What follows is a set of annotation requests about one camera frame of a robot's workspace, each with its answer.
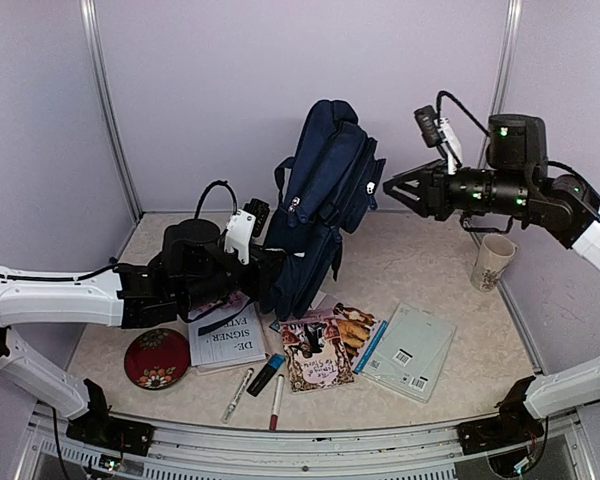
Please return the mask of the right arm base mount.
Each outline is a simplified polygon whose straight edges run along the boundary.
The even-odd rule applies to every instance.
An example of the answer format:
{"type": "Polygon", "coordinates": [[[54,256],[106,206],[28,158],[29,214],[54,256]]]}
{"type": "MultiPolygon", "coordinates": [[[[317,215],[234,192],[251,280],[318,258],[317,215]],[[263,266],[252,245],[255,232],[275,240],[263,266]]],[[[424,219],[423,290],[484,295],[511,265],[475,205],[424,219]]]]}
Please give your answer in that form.
{"type": "Polygon", "coordinates": [[[542,437],[546,428],[524,406],[526,391],[534,376],[518,380],[497,404],[495,416],[460,423],[456,430],[464,455],[503,448],[533,437],[542,437]]]}

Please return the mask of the navy blue student backpack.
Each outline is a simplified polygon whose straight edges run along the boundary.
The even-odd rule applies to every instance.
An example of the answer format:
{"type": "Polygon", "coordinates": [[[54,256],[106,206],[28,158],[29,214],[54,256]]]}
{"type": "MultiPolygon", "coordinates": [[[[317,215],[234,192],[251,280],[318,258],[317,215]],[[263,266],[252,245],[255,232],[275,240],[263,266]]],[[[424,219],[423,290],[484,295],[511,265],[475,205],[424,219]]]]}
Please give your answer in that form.
{"type": "Polygon", "coordinates": [[[280,322],[309,310],[327,275],[337,276],[344,233],[352,234],[368,211],[385,159],[344,100],[317,101],[304,122],[294,155],[274,171],[278,207],[264,240],[285,253],[280,273],[260,301],[280,322]]]}

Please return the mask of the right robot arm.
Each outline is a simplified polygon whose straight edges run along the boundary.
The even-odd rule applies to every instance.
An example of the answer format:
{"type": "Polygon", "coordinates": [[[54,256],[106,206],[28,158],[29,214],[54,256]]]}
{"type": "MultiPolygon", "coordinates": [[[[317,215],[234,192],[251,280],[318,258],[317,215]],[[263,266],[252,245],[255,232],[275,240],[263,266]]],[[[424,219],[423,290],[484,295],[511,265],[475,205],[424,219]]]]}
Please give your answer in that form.
{"type": "MultiPolygon", "coordinates": [[[[523,228],[545,229],[568,250],[600,272],[600,195],[572,168],[558,163],[563,175],[548,174],[546,129],[539,117],[490,116],[487,168],[458,167],[444,158],[394,175],[385,194],[421,217],[445,221],[506,215],[523,228]]],[[[600,400],[600,356],[551,375],[517,381],[499,405],[491,433],[503,444],[515,442],[530,424],[600,400]]]]}

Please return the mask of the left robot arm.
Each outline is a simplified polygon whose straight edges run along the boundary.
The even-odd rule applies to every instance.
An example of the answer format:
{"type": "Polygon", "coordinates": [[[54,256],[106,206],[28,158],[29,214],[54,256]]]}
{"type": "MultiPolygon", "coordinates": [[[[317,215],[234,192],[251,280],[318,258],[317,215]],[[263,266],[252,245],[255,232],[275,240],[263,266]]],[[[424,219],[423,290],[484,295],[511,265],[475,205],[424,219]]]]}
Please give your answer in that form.
{"type": "Polygon", "coordinates": [[[100,386],[77,380],[31,349],[18,324],[87,323],[143,329],[189,320],[191,310],[235,291],[257,301],[285,253],[256,245],[251,226],[205,219],[169,226],[146,265],[117,263],[90,273],[23,272],[0,266],[0,375],[58,410],[95,442],[120,434],[100,386]]]}

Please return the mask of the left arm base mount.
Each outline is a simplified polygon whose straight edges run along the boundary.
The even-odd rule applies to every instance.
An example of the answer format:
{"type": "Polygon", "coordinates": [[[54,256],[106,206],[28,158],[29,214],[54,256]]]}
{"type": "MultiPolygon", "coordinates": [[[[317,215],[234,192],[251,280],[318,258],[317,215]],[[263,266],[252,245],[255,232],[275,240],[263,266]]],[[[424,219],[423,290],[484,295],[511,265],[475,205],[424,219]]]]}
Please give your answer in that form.
{"type": "Polygon", "coordinates": [[[73,440],[109,450],[146,457],[155,428],[148,423],[111,416],[103,389],[85,379],[87,411],[68,422],[66,435],[73,440]]]}

